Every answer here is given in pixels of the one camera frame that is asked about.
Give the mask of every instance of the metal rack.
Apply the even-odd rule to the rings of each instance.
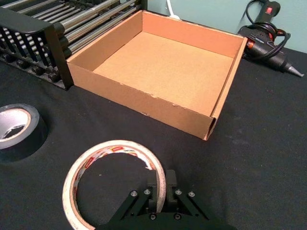
[[[139,9],[147,9],[147,1],[18,0],[4,4],[0,6],[0,60],[68,89],[73,80],[66,59]]]

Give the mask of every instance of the light blue wall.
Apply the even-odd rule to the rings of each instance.
[[[249,25],[241,17],[249,0],[171,0],[174,14],[181,19],[237,33],[243,25]],[[281,5],[273,19],[277,28],[291,33],[286,47],[307,53],[307,0],[277,0]],[[261,5],[254,3],[250,15],[256,18]],[[148,0],[148,10],[169,15],[166,0]]]

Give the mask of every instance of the open cardboard box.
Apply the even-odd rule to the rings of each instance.
[[[68,59],[74,84],[207,140],[246,38],[146,11]]]

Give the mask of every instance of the glue gun nozzle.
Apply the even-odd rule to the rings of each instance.
[[[289,69],[287,70],[287,72],[293,74],[293,75],[296,75],[298,77],[303,77],[304,74],[303,73],[300,73],[296,68],[294,68],[293,66],[290,66]]]

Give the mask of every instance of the tape roll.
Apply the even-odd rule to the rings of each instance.
[[[126,153],[140,158],[146,168],[156,170],[157,174],[157,212],[161,212],[166,196],[165,174],[160,161],[146,147],[127,140],[111,140],[98,144],[82,154],[69,170],[63,187],[63,208],[65,215],[75,230],[94,230],[78,211],[76,194],[78,183],[84,171],[97,159],[113,153]]]
[[[0,108],[0,161],[17,161],[38,150],[47,138],[47,127],[28,104]]]

